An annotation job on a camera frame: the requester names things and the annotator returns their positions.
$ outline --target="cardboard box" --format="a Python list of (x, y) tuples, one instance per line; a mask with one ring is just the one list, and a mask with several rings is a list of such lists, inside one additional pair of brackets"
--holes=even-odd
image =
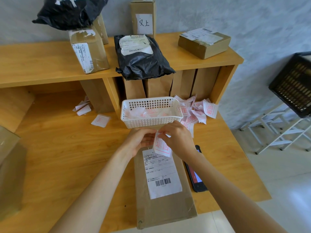
[(194, 79), (191, 96), (196, 94), (196, 100), (207, 99), (212, 92), (220, 67), (198, 69)]
[(182, 33), (178, 46), (195, 56), (206, 59), (228, 49), (231, 37), (206, 28), (198, 28)]
[(0, 220), (21, 209), (27, 151), (19, 140), (0, 126)]
[(169, 96), (174, 74), (164, 75), (159, 78), (144, 79), (147, 98)]
[(102, 38), (93, 25), (90, 28), (70, 30), (69, 38), (84, 73), (109, 69)]
[(173, 75), (173, 84), (170, 96), (174, 97), (177, 95), (183, 100), (188, 99), (191, 94), (195, 72), (195, 69), (177, 71), (176, 74)]
[(127, 100), (146, 98), (142, 80), (125, 80), (123, 78), (123, 81)]
[(155, 0), (134, 0), (130, 4), (134, 35), (156, 37)]
[(181, 221), (197, 216), (183, 161), (173, 153), (182, 192), (151, 200), (148, 190), (142, 148), (134, 157), (137, 229)]
[(93, 22), (94, 27), (103, 40), (103, 44), (108, 44), (108, 36), (102, 14), (100, 14)]
[(96, 113), (115, 111), (102, 78), (80, 80), (80, 83)]

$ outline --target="forearm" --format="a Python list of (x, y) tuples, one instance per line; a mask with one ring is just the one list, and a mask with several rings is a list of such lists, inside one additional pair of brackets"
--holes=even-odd
[(286, 232), (265, 211), (218, 172), (201, 154), (191, 156), (188, 164), (211, 192), (236, 233)]
[(98, 232), (130, 158), (116, 151), (50, 233)]

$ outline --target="person's left arm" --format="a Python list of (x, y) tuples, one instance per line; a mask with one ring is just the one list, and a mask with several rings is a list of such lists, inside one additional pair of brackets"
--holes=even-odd
[(99, 232), (128, 162), (140, 148), (153, 144), (155, 133), (154, 129), (132, 129), (106, 166), (73, 202), (49, 233)]

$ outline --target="white plastic basket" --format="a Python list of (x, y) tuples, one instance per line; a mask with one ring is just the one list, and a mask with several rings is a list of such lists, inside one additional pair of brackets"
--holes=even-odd
[[(128, 118), (124, 111), (126, 109), (134, 109), (136, 107), (144, 107), (146, 109), (156, 109), (156, 108), (170, 108), (173, 116), (165, 117), (154, 117), (146, 119), (130, 119)], [(159, 125), (173, 122), (178, 120), (179, 122), (183, 118), (183, 113), (179, 107), (179, 101), (173, 97), (155, 97), (155, 98), (144, 98), (144, 99), (132, 99), (124, 100), (122, 102), (121, 120), (125, 123), (128, 129), (134, 127), (146, 127), (151, 125)]]

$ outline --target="person's left hand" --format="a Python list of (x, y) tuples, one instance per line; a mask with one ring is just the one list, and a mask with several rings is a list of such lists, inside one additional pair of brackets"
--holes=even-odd
[(133, 128), (120, 149), (133, 158), (140, 148), (153, 145), (155, 133), (156, 130), (151, 128)]

